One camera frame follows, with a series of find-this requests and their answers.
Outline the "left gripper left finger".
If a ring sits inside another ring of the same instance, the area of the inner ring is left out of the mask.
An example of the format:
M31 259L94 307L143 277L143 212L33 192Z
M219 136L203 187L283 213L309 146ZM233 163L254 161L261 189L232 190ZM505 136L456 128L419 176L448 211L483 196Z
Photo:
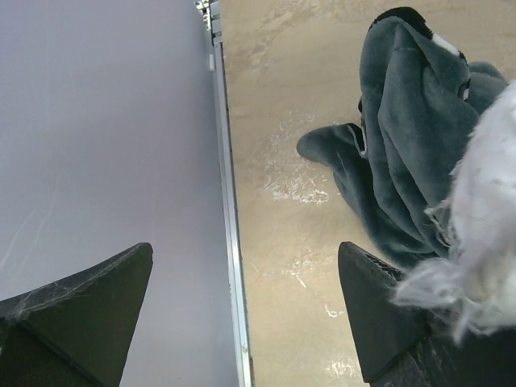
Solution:
M152 271L138 243L1 302L4 387L118 386Z

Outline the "zebra print pillowcase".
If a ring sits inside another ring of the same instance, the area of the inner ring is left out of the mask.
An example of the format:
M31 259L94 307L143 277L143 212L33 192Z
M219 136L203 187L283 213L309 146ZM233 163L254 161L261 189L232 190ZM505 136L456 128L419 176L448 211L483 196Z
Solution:
M370 25L360 58L360 124L306 133L298 154L327 166L368 236L402 267L447 255L427 209L449 193L451 171L481 113L506 87L491 64L469 62L413 8Z

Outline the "white pillow insert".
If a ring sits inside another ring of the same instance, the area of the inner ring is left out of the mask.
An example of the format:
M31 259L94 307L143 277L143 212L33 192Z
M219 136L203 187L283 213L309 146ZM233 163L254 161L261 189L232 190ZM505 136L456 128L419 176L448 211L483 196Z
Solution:
M430 310L455 343L515 325L515 82L478 119L451 172L448 256L424 260L396 284L396 306Z

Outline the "left aluminium table edge rail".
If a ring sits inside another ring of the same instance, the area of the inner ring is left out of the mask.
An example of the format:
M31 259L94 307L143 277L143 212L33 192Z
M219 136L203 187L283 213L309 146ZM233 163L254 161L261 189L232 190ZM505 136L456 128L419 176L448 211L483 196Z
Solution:
M255 385L254 368L249 340L248 308L239 237L221 7L219 1L196 1L194 5L202 17L210 45L208 64L213 74L214 82L214 104L217 120L218 154L238 385L252 387Z

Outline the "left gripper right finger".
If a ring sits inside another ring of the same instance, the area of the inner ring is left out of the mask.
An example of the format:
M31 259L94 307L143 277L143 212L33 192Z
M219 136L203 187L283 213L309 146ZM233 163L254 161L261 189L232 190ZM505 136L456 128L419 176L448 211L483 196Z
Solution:
M484 387L515 384L515 333L472 336L460 347L443 324L389 302L396 268L351 242L339 245L339 280L365 383Z

